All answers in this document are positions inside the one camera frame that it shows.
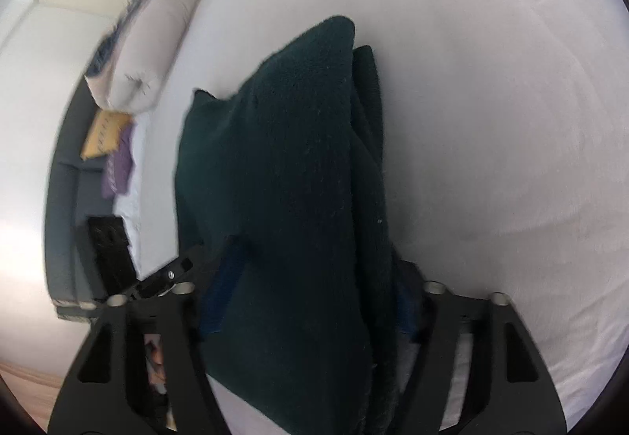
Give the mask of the yellow patterned cushion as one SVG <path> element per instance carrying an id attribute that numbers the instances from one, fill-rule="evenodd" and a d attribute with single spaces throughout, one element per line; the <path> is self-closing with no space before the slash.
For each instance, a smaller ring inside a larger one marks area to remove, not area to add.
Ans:
<path id="1" fill-rule="evenodd" d="M 84 141 L 81 159 L 99 158 L 117 151 L 120 135 L 131 123 L 130 114 L 99 109 Z"/>

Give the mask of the dark green knit sweater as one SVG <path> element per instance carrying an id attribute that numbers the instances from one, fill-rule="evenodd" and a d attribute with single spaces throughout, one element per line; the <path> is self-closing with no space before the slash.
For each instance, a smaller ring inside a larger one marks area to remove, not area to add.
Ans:
<path id="1" fill-rule="evenodd" d="M 207 372 L 291 434 L 380 434 L 397 399 L 381 91 L 354 37 L 330 17 L 226 100 L 196 91 L 180 138 L 180 249 L 247 249 Z"/>

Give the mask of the white bed with sheet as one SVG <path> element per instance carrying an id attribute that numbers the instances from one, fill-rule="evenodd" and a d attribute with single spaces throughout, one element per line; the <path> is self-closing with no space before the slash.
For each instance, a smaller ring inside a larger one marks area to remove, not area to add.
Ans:
<path id="1" fill-rule="evenodd" d="M 141 273 L 177 253 L 173 174 L 193 91 L 235 93 L 337 14 L 375 53 L 395 247 L 456 292 L 509 294 L 574 426 L 628 345 L 623 0 L 200 0 L 141 124 Z"/>

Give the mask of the rolled beige duvet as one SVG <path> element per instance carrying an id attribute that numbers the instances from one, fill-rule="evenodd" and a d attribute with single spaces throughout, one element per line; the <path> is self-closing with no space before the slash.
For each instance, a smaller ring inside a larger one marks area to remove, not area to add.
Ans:
<path id="1" fill-rule="evenodd" d="M 153 109 L 198 0 L 129 0 L 84 73 L 102 110 Z"/>

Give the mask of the dark grey upholstered headboard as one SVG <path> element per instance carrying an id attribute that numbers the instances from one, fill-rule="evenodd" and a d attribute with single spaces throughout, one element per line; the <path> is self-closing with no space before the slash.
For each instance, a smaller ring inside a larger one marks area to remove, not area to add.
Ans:
<path id="1" fill-rule="evenodd" d="M 109 216 L 113 203 L 101 196 L 105 157 L 84 160 L 82 148 L 97 112 L 90 89 L 80 81 L 72 95 L 50 163 L 44 222 L 45 271 L 57 316 L 87 322 L 96 317 L 102 292 L 93 291 L 84 268 L 90 246 L 77 228 L 91 216 Z"/>

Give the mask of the purple patterned cushion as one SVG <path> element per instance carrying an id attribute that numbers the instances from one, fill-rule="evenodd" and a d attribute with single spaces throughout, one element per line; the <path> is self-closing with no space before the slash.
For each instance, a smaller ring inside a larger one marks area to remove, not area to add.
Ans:
<path id="1" fill-rule="evenodd" d="M 120 133 L 118 148 L 105 162 L 101 178 L 101 195 L 114 199 L 128 193 L 130 176 L 134 169 L 132 158 L 132 135 L 134 124 L 129 123 Z"/>

